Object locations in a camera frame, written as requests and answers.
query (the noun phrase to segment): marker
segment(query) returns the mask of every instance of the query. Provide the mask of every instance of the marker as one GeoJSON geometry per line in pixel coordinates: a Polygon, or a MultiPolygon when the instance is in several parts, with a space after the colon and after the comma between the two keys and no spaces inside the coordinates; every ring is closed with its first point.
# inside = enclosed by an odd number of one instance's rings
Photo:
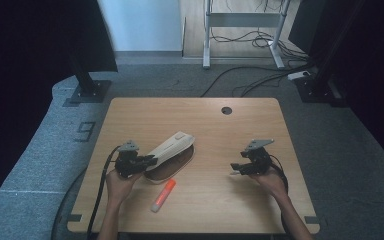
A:
{"type": "Polygon", "coordinates": [[[176,185],[176,181],[174,179],[168,180],[166,185],[164,186],[164,189],[161,191],[160,195],[158,195],[157,199],[155,199],[154,203],[152,204],[151,211],[158,212],[160,210],[161,206],[163,205],[164,201],[167,199],[168,195],[170,194],[171,190],[176,185]]]}

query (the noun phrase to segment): light blue wall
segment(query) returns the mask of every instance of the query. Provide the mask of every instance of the light blue wall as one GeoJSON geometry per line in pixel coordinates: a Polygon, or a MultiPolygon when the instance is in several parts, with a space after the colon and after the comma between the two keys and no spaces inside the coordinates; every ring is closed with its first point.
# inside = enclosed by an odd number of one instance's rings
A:
{"type": "Polygon", "coordinates": [[[98,0],[114,51],[181,51],[179,0],[98,0]]]}

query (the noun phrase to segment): hand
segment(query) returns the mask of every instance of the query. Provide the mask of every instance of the hand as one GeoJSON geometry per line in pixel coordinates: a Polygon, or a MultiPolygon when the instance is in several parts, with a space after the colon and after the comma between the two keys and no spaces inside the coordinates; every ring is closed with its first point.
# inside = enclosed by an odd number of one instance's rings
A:
{"type": "Polygon", "coordinates": [[[286,192],[285,184],[280,178],[277,171],[270,167],[265,174],[252,174],[249,175],[250,178],[256,180],[270,195],[274,198],[286,197],[288,193],[286,192]]]}
{"type": "Polygon", "coordinates": [[[129,196],[133,184],[142,176],[142,173],[133,174],[125,179],[114,169],[107,174],[108,205],[120,207],[121,203],[129,196]]]}

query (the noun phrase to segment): wooden table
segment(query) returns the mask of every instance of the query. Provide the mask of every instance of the wooden table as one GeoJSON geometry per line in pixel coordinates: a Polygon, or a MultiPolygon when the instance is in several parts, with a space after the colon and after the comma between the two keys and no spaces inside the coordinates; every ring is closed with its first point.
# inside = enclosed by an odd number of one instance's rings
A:
{"type": "MultiPolygon", "coordinates": [[[[159,212],[150,207],[164,184],[142,177],[122,204],[119,231],[132,233],[283,233],[274,199],[247,176],[231,176],[230,163],[248,163],[240,152],[252,139],[274,139],[265,148],[282,163],[289,196],[304,220],[315,212],[276,99],[272,98],[116,98],[111,102],[69,222],[86,232],[105,160],[128,140],[146,155],[177,131],[195,136],[192,161],[174,179],[177,185],[159,212]],[[229,107],[231,114],[222,113],[229,107]]],[[[105,214],[106,189],[93,232],[105,214]]],[[[306,224],[311,233],[318,224],[306,224]]]]}

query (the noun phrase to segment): black curtain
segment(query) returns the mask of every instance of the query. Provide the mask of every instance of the black curtain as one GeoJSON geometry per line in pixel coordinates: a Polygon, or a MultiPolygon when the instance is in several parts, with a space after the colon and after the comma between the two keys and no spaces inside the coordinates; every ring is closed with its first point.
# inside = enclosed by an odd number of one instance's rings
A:
{"type": "Polygon", "coordinates": [[[0,0],[0,185],[40,125],[52,86],[83,69],[117,71],[95,0],[0,0]]]}

